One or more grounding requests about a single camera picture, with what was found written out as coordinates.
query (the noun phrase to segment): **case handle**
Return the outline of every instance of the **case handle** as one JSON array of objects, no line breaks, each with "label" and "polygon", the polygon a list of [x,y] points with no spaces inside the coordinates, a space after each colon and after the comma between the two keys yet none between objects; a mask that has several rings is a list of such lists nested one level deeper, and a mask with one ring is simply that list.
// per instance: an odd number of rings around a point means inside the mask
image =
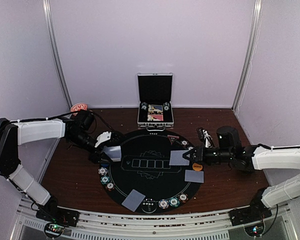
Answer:
[{"label": "case handle", "polygon": [[155,128],[155,127],[149,128],[149,125],[145,126],[146,130],[149,132],[163,132],[164,130],[166,130],[166,126],[162,126],[162,127],[163,128]]}]

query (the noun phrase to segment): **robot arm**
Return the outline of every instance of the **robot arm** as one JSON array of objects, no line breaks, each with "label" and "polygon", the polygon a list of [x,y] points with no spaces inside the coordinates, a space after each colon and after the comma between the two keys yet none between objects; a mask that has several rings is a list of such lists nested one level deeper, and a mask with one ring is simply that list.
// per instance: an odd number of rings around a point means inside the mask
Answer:
[{"label": "robot arm", "polygon": [[75,226],[76,211],[58,208],[57,199],[43,188],[23,167],[18,155],[18,146],[44,140],[66,138],[91,153],[90,160],[111,162],[102,149],[112,133],[103,132],[96,139],[86,133],[94,120],[89,111],[80,111],[73,119],[60,117],[46,120],[9,121],[0,119],[0,175],[26,194],[38,207],[38,218]]},{"label": "robot arm", "polygon": [[[200,164],[228,163],[241,171],[254,172],[264,169],[299,169],[300,145],[269,147],[263,144],[242,147],[238,131],[230,126],[217,130],[219,147],[206,147],[202,128],[197,129],[203,142],[183,154],[183,158]],[[258,190],[250,206],[230,211],[232,225],[257,221],[261,216],[270,217],[269,208],[300,196],[300,174],[278,185]]]}]

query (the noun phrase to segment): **metal frame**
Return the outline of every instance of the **metal frame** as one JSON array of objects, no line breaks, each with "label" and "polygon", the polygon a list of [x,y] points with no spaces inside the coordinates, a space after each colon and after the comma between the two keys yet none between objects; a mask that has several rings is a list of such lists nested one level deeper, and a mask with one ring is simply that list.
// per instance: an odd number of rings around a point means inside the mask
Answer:
[{"label": "metal frame", "polygon": [[235,112],[240,104],[240,100],[244,94],[244,88],[247,84],[247,80],[249,77],[249,71],[251,66],[251,60],[254,53],[254,49],[257,42],[258,31],[260,27],[260,19],[261,19],[261,10],[262,10],[262,0],[254,1],[254,11],[251,23],[250,37],[248,42],[248,47],[245,54],[243,69],[240,77],[240,82],[238,89],[235,94],[234,102],[232,105],[232,110]]},{"label": "metal frame", "polygon": [[54,25],[52,21],[52,15],[51,15],[51,9],[50,9],[50,0],[42,0],[43,3],[43,10],[44,10],[44,17],[46,21],[46,26],[48,28],[48,33],[49,33],[49,38],[50,38],[50,43],[51,43],[51,48],[52,48],[52,53],[53,53],[53,59],[54,59],[54,64],[55,64],[55,69],[59,78],[59,82],[61,85],[61,89],[63,92],[63,95],[65,97],[66,103],[71,109],[73,106],[70,94],[68,91],[68,87],[65,81],[65,76],[64,72],[62,70],[61,66],[61,61],[60,61],[60,56],[57,48],[57,41],[56,41],[56,36],[55,36],[55,30],[54,30]]},{"label": "metal frame", "polygon": [[[43,230],[46,221],[35,217],[31,203],[25,197],[21,200],[10,240],[19,240],[23,226]],[[228,240],[229,230],[243,227],[232,226],[229,210],[176,215],[122,215],[79,210],[77,227],[69,227],[63,236],[77,240]],[[278,216],[283,217],[290,240],[298,240],[288,204],[280,205]]]}]

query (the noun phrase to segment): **open case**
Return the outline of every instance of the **open case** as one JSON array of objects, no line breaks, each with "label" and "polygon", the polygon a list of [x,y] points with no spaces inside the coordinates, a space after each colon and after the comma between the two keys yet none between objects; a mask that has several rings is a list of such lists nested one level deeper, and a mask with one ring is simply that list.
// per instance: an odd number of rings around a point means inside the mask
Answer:
[{"label": "open case", "polygon": [[172,78],[172,73],[138,73],[138,127],[157,131],[174,126]]}]

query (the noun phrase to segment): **ventilation grille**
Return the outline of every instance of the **ventilation grille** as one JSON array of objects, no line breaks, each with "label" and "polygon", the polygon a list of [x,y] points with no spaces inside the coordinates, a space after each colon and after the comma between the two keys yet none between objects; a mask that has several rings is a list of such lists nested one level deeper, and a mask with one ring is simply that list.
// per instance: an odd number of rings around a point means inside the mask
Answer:
[{"label": "ventilation grille", "polygon": [[[148,239],[155,239],[156,237],[118,237],[118,236],[102,236],[100,234],[94,233],[82,233],[76,230],[72,230],[71,238],[76,240],[148,240]],[[184,237],[184,238],[171,238],[171,237],[160,237],[160,240],[229,240],[229,233],[228,231],[221,231],[217,233],[207,233],[202,235],[197,235],[193,237]]]},{"label": "ventilation grille", "polygon": [[33,229],[38,229],[38,230],[43,230],[44,229],[44,225],[41,222],[36,221],[36,220],[32,220],[32,219],[28,219],[28,218],[26,218],[24,220],[23,224],[25,226],[33,228]]}]

